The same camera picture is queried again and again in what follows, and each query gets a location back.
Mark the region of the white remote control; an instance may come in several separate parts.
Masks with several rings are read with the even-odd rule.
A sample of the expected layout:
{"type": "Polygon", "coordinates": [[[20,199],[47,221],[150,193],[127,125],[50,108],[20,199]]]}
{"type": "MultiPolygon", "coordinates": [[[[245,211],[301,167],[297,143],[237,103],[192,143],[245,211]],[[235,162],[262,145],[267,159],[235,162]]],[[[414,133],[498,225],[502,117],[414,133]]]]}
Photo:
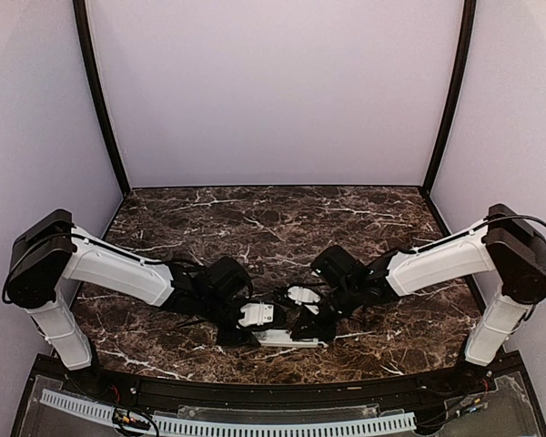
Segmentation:
{"type": "Polygon", "coordinates": [[[264,330],[254,332],[254,336],[262,347],[314,349],[325,343],[317,338],[292,340],[287,330],[264,330]]]}

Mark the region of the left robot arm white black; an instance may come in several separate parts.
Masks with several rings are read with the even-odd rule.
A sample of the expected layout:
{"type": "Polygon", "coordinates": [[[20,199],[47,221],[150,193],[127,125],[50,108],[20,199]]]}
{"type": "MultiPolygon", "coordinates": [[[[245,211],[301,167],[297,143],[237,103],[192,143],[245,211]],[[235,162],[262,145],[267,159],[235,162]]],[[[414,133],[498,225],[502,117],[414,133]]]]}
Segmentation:
{"type": "Polygon", "coordinates": [[[96,365],[96,351],[56,291],[61,279],[92,283],[162,311],[206,320],[217,327],[221,345],[255,345],[241,321],[250,289],[247,272],[230,257],[206,267],[189,259],[155,260],[105,243],[56,209],[19,236],[12,247],[2,301],[31,316],[47,342],[91,397],[110,389],[109,375],[96,365]]]}

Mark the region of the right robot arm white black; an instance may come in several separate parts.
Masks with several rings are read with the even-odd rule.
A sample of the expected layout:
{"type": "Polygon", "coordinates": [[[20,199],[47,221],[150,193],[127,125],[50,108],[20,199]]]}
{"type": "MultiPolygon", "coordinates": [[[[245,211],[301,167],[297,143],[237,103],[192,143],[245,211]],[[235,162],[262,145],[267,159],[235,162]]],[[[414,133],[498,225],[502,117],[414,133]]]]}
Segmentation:
{"type": "Polygon", "coordinates": [[[480,382],[481,368],[494,360],[504,341],[546,299],[546,238],[540,219],[495,204],[470,227],[412,249],[394,249],[368,264],[335,245],[310,267],[330,292],[304,301],[290,331],[293,340],[333,340],[338,323],[360,307],[391,303],[427,287],[483,272],[495,272],[500,288],[470,333],[462,361],[446,386],[464,395],[480,382]]]}

